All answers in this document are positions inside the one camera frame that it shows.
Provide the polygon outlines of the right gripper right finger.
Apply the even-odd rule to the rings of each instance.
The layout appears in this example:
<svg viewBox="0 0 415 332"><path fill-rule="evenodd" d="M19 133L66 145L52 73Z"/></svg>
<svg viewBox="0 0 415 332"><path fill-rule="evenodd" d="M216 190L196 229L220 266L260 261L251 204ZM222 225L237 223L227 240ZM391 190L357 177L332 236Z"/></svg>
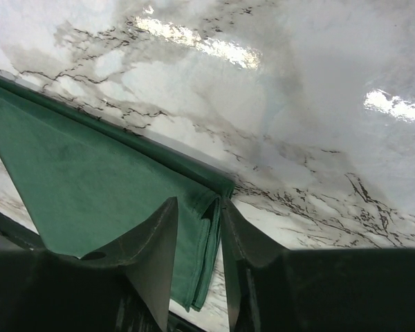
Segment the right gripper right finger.
<svg viewBox="0 0 415 332"><path fill-rule="evenodd" d="M231 331L415 331L415 248L289 250L221 202Z"/></svg>

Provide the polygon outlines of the dark green cloth napkin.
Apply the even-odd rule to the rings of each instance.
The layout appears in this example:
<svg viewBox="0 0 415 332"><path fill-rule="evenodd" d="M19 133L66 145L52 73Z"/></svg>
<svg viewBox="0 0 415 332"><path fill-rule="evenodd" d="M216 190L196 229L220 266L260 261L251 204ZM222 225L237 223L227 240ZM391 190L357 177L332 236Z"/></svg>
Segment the dark green cloth napkin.
<svg viewBox="0 0 415 332"><path fill-rule="evenodd" d="M172 299L205 302L234 183L140 136L0 79L0 159L44 245L83 257L178 199Z"/></svg>

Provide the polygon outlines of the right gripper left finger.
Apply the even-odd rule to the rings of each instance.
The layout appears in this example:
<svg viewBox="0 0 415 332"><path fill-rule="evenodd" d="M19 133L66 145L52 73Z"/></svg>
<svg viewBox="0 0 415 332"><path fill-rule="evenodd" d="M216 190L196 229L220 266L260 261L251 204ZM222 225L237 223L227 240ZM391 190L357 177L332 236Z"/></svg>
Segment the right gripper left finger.
<svg viewBox="0 0 415 332"><path fill-rule="evenodd" d="M178 201L82 258L0 250L0 331L165 331Z"/></svg>

